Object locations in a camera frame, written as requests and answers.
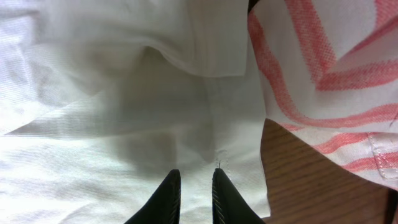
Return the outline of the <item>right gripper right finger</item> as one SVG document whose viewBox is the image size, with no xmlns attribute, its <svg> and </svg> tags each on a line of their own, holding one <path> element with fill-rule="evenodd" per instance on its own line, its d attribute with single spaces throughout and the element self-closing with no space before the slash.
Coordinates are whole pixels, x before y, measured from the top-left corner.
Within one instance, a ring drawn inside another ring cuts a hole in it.
<svg viewBox="0 0 398 224">
<path fill-rule="evenodd" d="M 213 224 L 265 224 L 221 168 L 212 178 L 212 217 Z"/>
</svg>

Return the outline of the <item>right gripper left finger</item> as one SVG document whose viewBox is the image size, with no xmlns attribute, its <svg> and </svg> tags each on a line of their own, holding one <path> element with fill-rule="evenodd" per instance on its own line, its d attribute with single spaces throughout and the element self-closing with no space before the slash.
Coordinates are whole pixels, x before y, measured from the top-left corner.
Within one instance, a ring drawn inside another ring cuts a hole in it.
<svg viewBox="0 0 398 224">
<path fill-rule="evenodd" d="M 171 170 L 146 204 L 125 224 L 179 224 L 181 207 L 181 176 Z"/>
</svg>

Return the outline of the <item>white shirt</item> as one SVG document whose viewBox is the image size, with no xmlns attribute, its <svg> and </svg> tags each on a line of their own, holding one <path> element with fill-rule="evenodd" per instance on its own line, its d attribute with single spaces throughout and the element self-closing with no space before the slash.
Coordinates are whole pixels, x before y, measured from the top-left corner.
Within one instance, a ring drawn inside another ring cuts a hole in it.
<svg viewBox="0 0 398 224">
<path fill-rule="evenodd" d="M 123 223 L 167 173 L 211 223 L 221 167 L 270 214 L 247 1 L 1 1 L 1 222 Z"/>
</svg>

